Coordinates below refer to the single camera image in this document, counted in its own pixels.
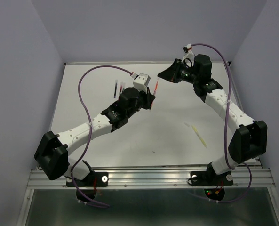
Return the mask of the purple pen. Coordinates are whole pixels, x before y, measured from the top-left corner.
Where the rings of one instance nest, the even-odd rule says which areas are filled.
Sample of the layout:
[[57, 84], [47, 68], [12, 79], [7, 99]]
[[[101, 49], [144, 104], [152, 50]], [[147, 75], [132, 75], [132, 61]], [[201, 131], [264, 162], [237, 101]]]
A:
[[116, 94], [117, 94], [117, 87], [118, 87], [118, 80], [115, 80], [115, 86], [114, 86], [114, 95], [113, 95], [113, 98], [116, 98]]

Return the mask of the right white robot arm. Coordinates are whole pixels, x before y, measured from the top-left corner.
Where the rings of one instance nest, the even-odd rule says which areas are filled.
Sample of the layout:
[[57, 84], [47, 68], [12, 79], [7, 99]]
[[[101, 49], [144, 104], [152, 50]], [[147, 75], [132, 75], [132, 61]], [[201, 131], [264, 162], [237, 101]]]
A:
[[195, 94], [211, 107], [231, 130], [233, 137], [224, 156], [210, 163], [205, 172], [207, 182], [215, 184], [222, 179], [223, 173], [266, 152], [268, 127], [264, 121], [255, 121], [228, 100], [222, 86], [211, 77], [211, 71], [210, 57], [197, 55], [191, 66], [175, 59], [169, 68], [158, 73], [158, 77], [172, 83], [191, 83]]

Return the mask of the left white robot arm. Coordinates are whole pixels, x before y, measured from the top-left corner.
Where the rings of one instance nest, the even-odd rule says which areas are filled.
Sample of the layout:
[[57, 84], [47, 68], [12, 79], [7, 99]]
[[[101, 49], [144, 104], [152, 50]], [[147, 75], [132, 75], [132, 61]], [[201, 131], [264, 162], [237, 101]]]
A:
[[54, 134], [45, 133], [34, 158], [49, 180], [61, 176], [77, 179], [87, 186], [93, 182], [92, 168], [86, 161], [77, 161], [70, 155], [88, 141], [116, 131], [126, 125], [129, 118], [141, 109], [150, 110], [155, 96], [149, 91], [126, 88], [119, 99], [101, 111], [90, 122]]

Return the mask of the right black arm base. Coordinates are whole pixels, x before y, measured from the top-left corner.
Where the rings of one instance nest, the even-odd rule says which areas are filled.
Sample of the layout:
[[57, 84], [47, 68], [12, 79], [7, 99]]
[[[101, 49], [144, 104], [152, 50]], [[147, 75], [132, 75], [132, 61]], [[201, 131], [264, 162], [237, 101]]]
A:
[[191, 186], [206, 186], [204, 189], [206, 197], [220, 202], [225, 196], [224, 186], [233, 185], [233, 179], [230, 170], [218, 175], [210, 163], [205, 171], [190, 172], [187, 183]]

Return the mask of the red pink pen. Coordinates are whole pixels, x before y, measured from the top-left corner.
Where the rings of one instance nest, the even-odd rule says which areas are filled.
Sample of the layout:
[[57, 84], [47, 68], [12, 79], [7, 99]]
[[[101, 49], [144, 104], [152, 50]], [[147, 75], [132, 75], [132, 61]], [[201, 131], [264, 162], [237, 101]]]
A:
[[120, 92], [119, 92], [119, 95], [123, 92], [124, 88], [125, 88], [125, 83], [124, 83], [124, 82], [121, 82], [121, 83], [120, 83]]

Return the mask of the yellow pen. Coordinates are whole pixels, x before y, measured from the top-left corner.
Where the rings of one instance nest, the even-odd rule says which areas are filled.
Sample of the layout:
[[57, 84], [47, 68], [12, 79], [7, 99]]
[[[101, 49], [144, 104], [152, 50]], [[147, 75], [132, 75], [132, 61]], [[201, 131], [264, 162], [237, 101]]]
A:
[[195, 134], [197, 135], [197, 137], [198, 137], [198, 139], [201, 141], [201, 143], [203, 144], [203, 146], [205, 147], [205, 148], [207, 148], [207, 144], [206, 144], [206, 142], [204, 141], [204, 139], [202, 138], [202, 136], [199, 134], [199, 132], [198, 132], [198, 130], [196, 129], [196, 127], [195, 126], [191, 126], [192, 127], [192, 129], [193, 129], [193, 131], [195, 132]]

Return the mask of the orange pen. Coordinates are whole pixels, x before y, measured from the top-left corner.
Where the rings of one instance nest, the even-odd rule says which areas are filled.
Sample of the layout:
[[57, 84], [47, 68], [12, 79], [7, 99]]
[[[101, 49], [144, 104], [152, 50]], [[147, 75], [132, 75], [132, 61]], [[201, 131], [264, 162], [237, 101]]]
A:
[[156, 85], [155, 85], [155, 89], [154, 89], [154, 92], [153, 92], [153, 95], [156, 97], [156, 93], [157, 93], [157, 90], [158, 90], [158, 85], [159, 85], [159, 78], [157, 78], [157, 81], [156, 81]]

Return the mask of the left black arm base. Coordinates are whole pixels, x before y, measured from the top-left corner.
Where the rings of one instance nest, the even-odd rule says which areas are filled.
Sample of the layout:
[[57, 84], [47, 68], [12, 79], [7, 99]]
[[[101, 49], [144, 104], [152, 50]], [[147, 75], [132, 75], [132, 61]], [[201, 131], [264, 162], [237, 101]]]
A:
[[108, 208], [108, 204], [98, 203], [98, 201], [94, 201], [94, 198], [97, 195], [98, 187], [108, 186], [109, 173], [104, 171], [94, 171], [86, 161], [82, 160], [82, 162], [86, 165], [86, 169], [89, 170], [89, 173], [82, 180], [74, 179], [75, 183], [79, 188], [91, 187], [92, 190], [77, 190], [76, 197], [78, 202], [88, 206]]

